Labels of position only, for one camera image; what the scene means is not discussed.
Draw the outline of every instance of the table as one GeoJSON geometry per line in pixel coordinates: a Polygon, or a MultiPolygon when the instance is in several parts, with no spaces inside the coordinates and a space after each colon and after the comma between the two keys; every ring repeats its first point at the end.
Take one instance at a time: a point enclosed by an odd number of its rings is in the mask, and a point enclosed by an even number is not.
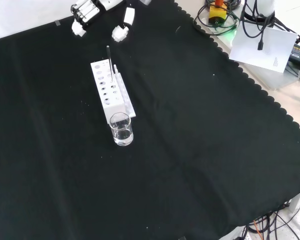
{"type": "Polygon", "coordinates": [[[69,18],[0,40],[0,239],[217,240],[300,190],[298,126],[170,1],[136,8],[110,44],[137,115],[124,148],[90,69],[124,8],[86,38],[69,18]]]}

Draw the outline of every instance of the water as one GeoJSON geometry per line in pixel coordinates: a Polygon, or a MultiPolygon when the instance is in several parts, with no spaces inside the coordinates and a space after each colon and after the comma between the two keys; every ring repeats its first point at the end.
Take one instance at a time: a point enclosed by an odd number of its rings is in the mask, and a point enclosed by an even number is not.
{"type": "Polygon", "coordinates": [[[134,140],[134,133],[129,129],[117,131],[114,133],[113,139],[119,146],[128,146],[134,140]]]}

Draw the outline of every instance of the hole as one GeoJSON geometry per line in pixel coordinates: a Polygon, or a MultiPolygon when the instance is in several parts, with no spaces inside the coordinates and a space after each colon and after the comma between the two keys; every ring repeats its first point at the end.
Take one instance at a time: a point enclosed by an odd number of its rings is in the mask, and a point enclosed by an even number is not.
{"type": "Polygon", "coordinates": [[[106,98],[106,99],[103,101],[103,103],[106,104],[106,105],[110,105],[109,98],[106,98]]]}

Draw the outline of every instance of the orange cable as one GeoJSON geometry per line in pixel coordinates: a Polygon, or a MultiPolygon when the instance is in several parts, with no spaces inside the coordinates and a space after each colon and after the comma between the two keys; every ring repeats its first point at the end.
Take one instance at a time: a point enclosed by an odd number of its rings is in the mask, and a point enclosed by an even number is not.
{"type": "Polygon", "coordinates": [[[258,230],[258,227],[257,227],[256,220],[253,220],[253,223],[254,223],[254,226],[255,226],[256,232],[259,234],[259,236],[260,236],[261,240],[264,240],[264,239],[263,239],[263,237],[262,237],[262,235],[261,235],[261,233],[260,233],[260,232],[259,232],[259,230],[258,230]]]}

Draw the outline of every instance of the electronic device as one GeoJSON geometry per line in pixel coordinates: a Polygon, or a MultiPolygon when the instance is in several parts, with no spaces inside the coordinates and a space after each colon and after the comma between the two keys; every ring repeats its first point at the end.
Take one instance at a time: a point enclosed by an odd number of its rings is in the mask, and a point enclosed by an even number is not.
{"type": "Polygon", "coordinates": [[[224,4],[224,0],[215,0],[214,5],[210,6],[208,22],[212,26],[218,27],[227,19],[227,5],[224,4]]]}
{"type": "Polygon", "coordinates": [[[289,62],[300,67],[300,46],[295,44],[289,57],[289,62]]]}

